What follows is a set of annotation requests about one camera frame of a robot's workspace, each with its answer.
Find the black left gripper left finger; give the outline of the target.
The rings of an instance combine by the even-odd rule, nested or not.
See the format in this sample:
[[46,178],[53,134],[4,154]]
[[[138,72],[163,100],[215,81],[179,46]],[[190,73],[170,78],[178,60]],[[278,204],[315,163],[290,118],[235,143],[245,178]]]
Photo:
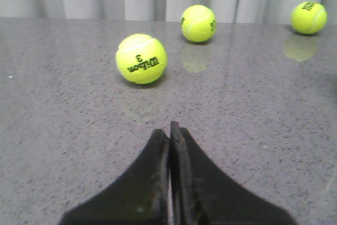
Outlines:
[[60,224],[167,224],[170,141],[152,132],[146,146],[105,190],[65,213]]

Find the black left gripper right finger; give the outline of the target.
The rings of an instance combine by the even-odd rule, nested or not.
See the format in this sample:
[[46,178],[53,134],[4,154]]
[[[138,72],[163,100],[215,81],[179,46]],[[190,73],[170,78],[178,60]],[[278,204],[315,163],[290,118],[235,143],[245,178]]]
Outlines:
[[295,224],[284,209],[245,189],[171,122],[171,186],[175,224]]

